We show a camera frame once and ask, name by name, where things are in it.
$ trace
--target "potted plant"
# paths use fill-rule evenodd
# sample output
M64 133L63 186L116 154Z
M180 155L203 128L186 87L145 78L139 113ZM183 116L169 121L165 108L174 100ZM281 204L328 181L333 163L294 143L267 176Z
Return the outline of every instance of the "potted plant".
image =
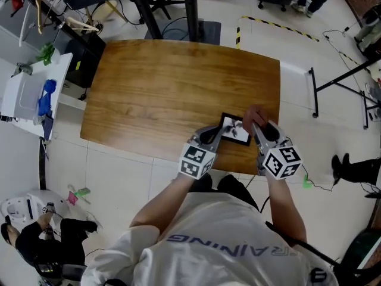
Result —
M43 61L43 64L47 66L51 63L56 63L60 57L60 52L54 48L51 42L44 44L40 50L40 55L36 57L37 61Z

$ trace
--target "forearm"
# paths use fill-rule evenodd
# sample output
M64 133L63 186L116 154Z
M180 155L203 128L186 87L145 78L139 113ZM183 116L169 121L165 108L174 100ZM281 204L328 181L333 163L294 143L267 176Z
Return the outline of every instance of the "forearm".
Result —
M147 203L132 220L130 227L151 225L162 234L182 205L193 178L178 174L160 194Z
M53 217L52 212L47 212L47 213L41 215L40 217L38 217L37 223L40 225L41 230L45 230L48 227L52 217Z
M270 193L270 207L273 225L286 235L307 242L304 222L296 209L291 192L285 180L275 180L266 175Z

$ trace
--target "plant pot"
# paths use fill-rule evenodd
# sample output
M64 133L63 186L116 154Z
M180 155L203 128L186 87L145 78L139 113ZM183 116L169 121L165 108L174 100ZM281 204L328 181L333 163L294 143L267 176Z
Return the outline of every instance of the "plant pot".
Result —
M60 61L60 57L61 57L61 53L59 52L57 48L54 48L53 55L50 58L50 61L52 62L52 64L58 63Z

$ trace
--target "white box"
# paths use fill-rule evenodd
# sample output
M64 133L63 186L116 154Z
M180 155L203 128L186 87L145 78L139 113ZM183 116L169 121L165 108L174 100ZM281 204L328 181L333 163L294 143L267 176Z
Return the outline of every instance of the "white box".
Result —
M296 146L275 147L270 149L263 161L263 166L275 179L284 179L293 176L302 165Z
M44 79L20 73L11 77L5 87L1 115L33 120L37 114L38 99L42 95Z
M217 155L197 146L185 143L180 157L179 172L200 179L213 166Z

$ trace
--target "pink object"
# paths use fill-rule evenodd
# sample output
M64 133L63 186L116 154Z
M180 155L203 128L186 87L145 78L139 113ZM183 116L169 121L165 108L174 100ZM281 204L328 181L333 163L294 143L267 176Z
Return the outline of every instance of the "pink object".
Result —
M69 203L72 205L76 205L76 202L78 200L78 197L74 195L72 191L69 191L69 197L66 199Z

